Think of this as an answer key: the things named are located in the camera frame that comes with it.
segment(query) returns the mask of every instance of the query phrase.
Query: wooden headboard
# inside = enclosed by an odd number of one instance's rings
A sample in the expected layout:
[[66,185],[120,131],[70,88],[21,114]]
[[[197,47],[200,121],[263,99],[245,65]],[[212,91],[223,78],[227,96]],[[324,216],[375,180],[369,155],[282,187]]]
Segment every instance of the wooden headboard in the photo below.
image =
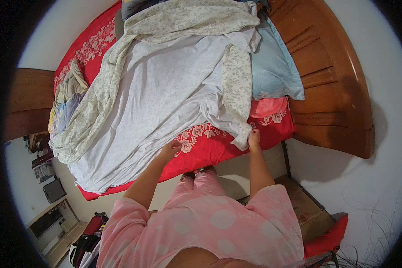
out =
[[294,138],[370,158],[374,126],[365,77],[343,27],[323,0],[269,0],[268,15],[302,79],[305,100],[289,98]]

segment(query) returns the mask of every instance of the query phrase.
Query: pink pillow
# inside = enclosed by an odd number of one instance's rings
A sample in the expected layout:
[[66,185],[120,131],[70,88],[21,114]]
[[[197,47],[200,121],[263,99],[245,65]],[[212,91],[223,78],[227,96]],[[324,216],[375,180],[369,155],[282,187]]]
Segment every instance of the pink pillow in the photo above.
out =
[[278,114],[286,110],[287,97],[274,99],[252,100],[252,108],[250,109],[250,117],[264,118],[268,115]]

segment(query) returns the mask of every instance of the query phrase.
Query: white wall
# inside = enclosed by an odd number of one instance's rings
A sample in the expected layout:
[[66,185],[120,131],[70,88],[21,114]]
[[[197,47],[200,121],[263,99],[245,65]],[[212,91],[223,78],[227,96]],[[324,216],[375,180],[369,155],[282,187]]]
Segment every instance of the white wall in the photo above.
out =
[[39,22],[18,68],[55,71],[83,30],[116,0],[57,0]]
[[372,102],[369,160],[289,140],[292,176],[333,214],[348,212],[342,249],[382,261],[402,230],[402,47],[369,0],[325,0],[359,57]]
[[31,162],[36,154],[28,154],[23,138],[17,138],[5,148],[5,161],[8,182],[13,200],[23,225],[50,206],[43,192],[43,186],[54,180],[54,177],[38,183]]

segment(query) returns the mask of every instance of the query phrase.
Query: floral pattern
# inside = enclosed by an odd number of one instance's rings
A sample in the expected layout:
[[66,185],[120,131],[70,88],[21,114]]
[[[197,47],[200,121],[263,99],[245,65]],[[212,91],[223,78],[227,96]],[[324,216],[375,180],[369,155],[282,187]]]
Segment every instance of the floral pattern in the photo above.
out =
[[219,129],[212,126],[210,123],[204,123],[199,126],[193,126],[192,128],[180,133],[174,140],[182,143],[182,149],[177,152],[174,157],[180,155],[180,153],[190,153],[192,147],[197,143],[197,138],[205,135],[207,138],[212,136],[219,136],[222,133],[222,138],[226,137],[225,131],[220,131]]
[[74,59],[85,66],[89,60],[93,60],[96,56],[101,56],[103,50],[107,47],[107,43],[111,43],[115,38],[115,18],[113,18],[111,22],[101,27],[97,34],[91,36],[87,42],[84,42],[79,50],[76,50],[75,56],[63,67],[59,75],[54,77],[54,89],[64,80]]
[[262,119],[262,121],[259,121],[259,123],[262,126],[268,126],[272,122],[274,122],[275,124],[278,124],[278,123],[281,122],[281,120],[283,119],[284,115],[286,115],[286,110],[284,110],[284,111],[282,111],[280,113],[277,113],[277,114],[265,116]]
[[[264,118],[258,119],[257,123],[259,123],[261,126],[268,126],[272,122],[274,122],[275,124],[281,123],[283,117],[286,115],[286,111],[287,109],[280,113],[265,116]],[[256,123],[250,122],[250,126],[252,126],[252,128],[255,129]],[[220,134],[222,134],[222,138],[225,138],[228,133],[226,131],[217,129],[210,123],[204,123],[202,125],[193,126],[192,128],[180,133],[174,139],[182,143],[182,149],[180,150],[180,152],[177,152],[174,155],[174,157],[178,157],[182,152],[190,153],[192,148],[197,143],[198,137],[202,137],[203,135],[205,135],[207,138],[211,138],[213,136],[220,136]]]

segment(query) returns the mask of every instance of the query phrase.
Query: wooden cabinet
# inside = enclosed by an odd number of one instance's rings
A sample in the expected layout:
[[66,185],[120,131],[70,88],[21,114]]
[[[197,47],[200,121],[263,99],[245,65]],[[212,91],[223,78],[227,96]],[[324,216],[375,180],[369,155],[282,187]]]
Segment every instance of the wooden cabinet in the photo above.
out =
[[[33,232],[33,227],[36,225],[35,223],[37,221],[44,221],[42,220],[42,217],[45,214],[49,214],[52,211],[59,210],[61,218],[59,221],[65,221],[70,229],[62,236],[55,244],[54,241],[58,239],[59,236],[55,236],[56,234],[53,234],[55,238],[52,238],[50,235],[49,240],[47,241],[48,246],[45,247],[45,243],[41,245],[39,241],[42,239],[42,241],[45,241],[45,237],[43,235],[46,235],[48,230],[51,230],[52,226],[48,228],[47,231],[45,231],[41,236],[37,236]],[[71,208],[69,202],[67,199],[64,197],[60,198],[59,200],[55,201],[52,203],[48,208],[46,208],[43,212],[41,212],[39,215],[37,215],[32,221],[30,221],[27,224],[27,231],[33,240],[33,243],[36,245],[37,250],[39,252],[43,252],[44,259],[48,262],[50,267],[56,267],[60,260],[67,254],[67,252],[70,249],[71,244],[75,243],[79,237],[83,234],[86,226],[88,223],[80,221],[78,217],[76,216],[75,212]]]
[[58,265],[59,261],[67,254],[71,244],[75,243],[83,234],[87,225],[88,223],[86,222],[78,221],[46,254],[44,258],[50,267]]

